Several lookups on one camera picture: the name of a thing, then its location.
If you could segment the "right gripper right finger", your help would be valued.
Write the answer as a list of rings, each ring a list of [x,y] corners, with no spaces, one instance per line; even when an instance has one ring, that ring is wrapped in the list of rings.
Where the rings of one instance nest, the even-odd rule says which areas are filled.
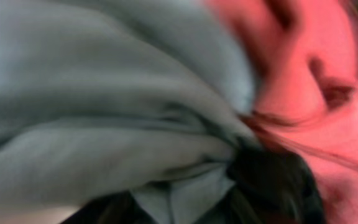
[[[243,143],[227,174],[235,182],[225,197],[227,223],[325,223],[314,176],[298,154],[278,145]]]

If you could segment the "khaki beige shorts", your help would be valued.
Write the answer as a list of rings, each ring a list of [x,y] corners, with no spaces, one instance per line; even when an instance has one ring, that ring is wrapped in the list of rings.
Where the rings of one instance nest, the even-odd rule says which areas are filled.
[[[0,213],[125,193],[225,223],[257,82],[201,1],[0,1]]]

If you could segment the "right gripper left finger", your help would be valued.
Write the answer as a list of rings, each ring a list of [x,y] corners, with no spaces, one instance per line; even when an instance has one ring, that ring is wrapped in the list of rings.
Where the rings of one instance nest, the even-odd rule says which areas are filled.
[[[147,224],[151,217],[136,203],[129,192],[97,198],[61,224]]]

